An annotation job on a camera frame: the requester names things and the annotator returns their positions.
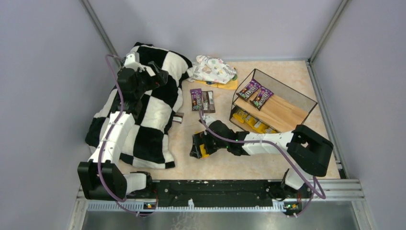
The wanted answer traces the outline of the yellow M&M bag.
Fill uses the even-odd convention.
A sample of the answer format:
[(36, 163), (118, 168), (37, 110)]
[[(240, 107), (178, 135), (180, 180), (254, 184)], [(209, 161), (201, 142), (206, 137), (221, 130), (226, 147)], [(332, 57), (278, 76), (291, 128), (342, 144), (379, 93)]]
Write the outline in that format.
[(195, 157), (197, 159), (202, 159), (202, 158), (206, 158), (208, 156), (210, 156), (205, 148), (204, 144), (200, 144), (200, 145), (195, 145), (193, 146), (191, 152), (190, 152), (190, 156)]

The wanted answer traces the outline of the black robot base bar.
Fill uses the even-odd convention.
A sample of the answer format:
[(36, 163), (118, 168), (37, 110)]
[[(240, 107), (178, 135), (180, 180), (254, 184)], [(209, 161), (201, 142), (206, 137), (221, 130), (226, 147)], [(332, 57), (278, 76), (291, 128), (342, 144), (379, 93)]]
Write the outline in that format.
[(154, 180), (146, 189), (130, 193), (130, 199), (151, 199), (162, 207), (270, 207), (274, 201), (292, 202), (309, 198), (303, 185), (294, 190), (281, 180)]

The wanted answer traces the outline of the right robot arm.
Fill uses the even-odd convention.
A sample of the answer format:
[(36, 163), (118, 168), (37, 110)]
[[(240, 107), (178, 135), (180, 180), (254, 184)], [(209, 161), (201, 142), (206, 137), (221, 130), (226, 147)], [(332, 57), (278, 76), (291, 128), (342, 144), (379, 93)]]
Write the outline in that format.
[(220, 120), (206, 124), (192, 137), (190, 156), (201, 159), (226, 149), (235, 156), (281, 154), (289, 163), (282, 184), (299, 190), (314, 177), (327, 174), (334, 145), (306, 125), (283, 133), (233, 131)]

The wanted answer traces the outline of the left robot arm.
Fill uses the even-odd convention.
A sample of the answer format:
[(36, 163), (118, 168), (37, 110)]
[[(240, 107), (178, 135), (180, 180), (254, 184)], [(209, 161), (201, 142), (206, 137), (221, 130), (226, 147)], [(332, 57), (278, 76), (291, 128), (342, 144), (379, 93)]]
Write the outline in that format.
[(168, 82), (168, 72), (150, 61), (147, 67), (139, 63), (125, 64), (118, 72), (110, 119), (100, 142), (87, 162), (80, 162), (78, 175), (86, 199), (124, 202), (132, 192), (144, 190), (151, 179), (147, 172), (124, 175), (118, 168), (125, 140), (138, 119), (141, 98)]

